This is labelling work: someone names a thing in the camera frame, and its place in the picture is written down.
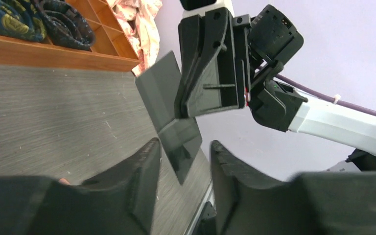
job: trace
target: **white wall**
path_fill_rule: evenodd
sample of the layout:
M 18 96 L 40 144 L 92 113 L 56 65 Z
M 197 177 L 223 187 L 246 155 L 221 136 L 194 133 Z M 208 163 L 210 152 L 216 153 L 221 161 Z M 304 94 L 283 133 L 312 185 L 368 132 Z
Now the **white wall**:
M 305 44 L 286 64 L 283 75 L 328 95 L 376 109 L 376 2 L 370 0 L 233 0 L 236 16 L 257 15 L 268 3 L 281 10 L 303 35 Z M 156 17 L 160 56 L 180 57 L 178 23 L 182 7 L 163 0 Z M 236 156 L 281 180 L 299 171 L 324 170 L 352 148 L 304 134 L 277 132 L 254 122 L 248 109 L 198 118 L 202 149 L 221 141 Z

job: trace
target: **wooden cubby organizer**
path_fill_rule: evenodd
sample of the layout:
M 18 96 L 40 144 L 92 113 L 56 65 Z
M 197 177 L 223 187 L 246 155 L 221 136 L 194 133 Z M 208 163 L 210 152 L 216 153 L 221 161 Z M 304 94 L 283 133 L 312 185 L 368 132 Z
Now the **wooden cubby organizer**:
M 140 63 L 106 0 L 66 0 L 88 21 L 96 41 L 91 51 L 0 36 L 0 64 L 103 71 L 130 71 Z

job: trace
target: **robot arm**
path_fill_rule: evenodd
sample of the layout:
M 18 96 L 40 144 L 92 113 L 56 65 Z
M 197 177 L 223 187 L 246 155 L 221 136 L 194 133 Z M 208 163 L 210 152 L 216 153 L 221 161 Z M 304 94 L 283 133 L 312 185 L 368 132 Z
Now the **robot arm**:
M 176 116 L 249 106 L 260 125 L 318 136 L 376 156 L 375 116 L 273 79 L 304 42 L 282 12 L 268 5 L 256 17 L 233 17 L 229 0 L 204 1 L 197 8 L 189 5 L 195 1 L 181 2 L 183 65 Z M 263 61 L 266 65 L 256 73 Z

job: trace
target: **dark blue fabric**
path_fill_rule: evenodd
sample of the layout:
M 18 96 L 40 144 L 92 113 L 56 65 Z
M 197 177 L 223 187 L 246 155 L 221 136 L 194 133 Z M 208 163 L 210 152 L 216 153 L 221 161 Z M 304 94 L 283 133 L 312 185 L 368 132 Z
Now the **dark blue fabric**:
M 0 0 L 0 35 L 40 42 L 47 32 L 30 0 Z
M 90 50 L 95 35 L 86 19 L 63 0 L 33 0 L 54 45 Z

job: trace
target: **cable tie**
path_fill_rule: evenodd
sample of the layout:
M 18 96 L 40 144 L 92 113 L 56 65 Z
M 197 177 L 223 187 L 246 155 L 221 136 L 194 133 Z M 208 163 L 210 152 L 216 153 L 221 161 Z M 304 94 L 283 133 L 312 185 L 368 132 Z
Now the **cable tie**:
M 338 101 L 341 99 L 341 96 L 340 96 L 339 94 L 336 94 L 336 95 L 333 96 L 333 98 L 335 99 L 335 100 L 333 101 L 333 104 L 336 104 L 336 103 L 338 103 Z

